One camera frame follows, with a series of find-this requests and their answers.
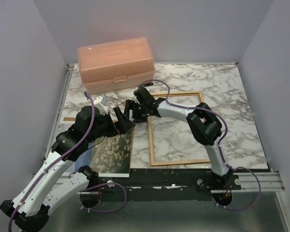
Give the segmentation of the brown wooden picture frame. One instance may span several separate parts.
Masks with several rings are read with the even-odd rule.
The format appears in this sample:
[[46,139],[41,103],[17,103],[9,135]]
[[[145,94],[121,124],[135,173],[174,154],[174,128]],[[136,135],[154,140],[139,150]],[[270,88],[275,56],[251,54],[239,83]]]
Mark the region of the brown wooden picture frame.
[[[203,94],[201,91],[180,91],[169,94],[169,97],[181,97],[181,96],[197,96],[200,102],[203,101]],[[152,130],[152,118],[147,118],[148,133],[149,133],[149,150],[150,150],[150,162],[152,167],[166,166],[166,165],[187,165],[187,164],[198,164],[198,163],[210,163],[209,158],[204,159],[191,159],[191,160],[177,160],[177,161],[155,161],[154,151],[154,138]]]

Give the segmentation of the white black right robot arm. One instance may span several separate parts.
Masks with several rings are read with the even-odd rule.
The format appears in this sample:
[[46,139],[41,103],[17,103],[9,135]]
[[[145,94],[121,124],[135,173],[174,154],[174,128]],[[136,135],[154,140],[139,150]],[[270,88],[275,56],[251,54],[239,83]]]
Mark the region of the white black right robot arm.
[[202,144],[207,152],[212,166],[213,185],[217,189],[224,189],[230,184],[233,173],[226,163],[221,146],[222,124],[206,103],[197,106],[189,106],[168,102],[165,98],[152,98],[141,100],[137,103],[133,100],[125,101],[126,117],[132,117],[134,123],[145,122],[149,116],[167,117],[185,122],[189,125],[194,139]]

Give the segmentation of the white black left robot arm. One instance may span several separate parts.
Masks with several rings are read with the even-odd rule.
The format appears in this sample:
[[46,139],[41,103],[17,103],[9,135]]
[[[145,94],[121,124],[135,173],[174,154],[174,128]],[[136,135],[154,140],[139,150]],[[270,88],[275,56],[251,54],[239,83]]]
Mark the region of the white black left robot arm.
[[88,165],[81,166],[70,181],[53,188],[62,174],[86,152],[90,143],[101,137],[115,137],[135,127],[130,110],[114,108],[116,121],[102,107],[85,106],[77,114],[75,123],[57,135],[44,164],[14,199],[5,200],[0,210],[24,232],[39,232],[51,213],[69,197],[81,190],[92,191],[98,185],[98,173]]

